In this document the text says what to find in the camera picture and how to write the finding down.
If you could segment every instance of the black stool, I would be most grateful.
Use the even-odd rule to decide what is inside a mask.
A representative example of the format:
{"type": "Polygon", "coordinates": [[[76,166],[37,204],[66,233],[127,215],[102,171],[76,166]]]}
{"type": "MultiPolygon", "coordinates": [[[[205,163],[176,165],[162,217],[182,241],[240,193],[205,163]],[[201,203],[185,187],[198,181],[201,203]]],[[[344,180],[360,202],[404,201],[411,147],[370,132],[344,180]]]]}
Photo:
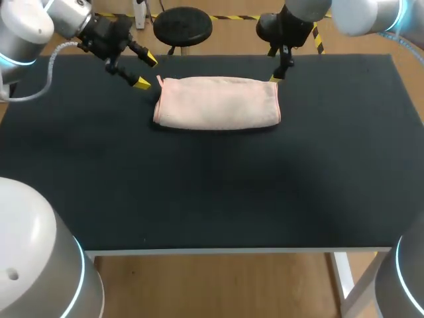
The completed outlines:
{"type": "Polygon", "coordinates": [[[153,32],[160,42],[172,46],[174,53],[181,47],[181,55],[188,55],[188,47],[209,38],[212,34],[212,20],[202,10],[178,7],[160,13],[153,23],[153,32]]]}

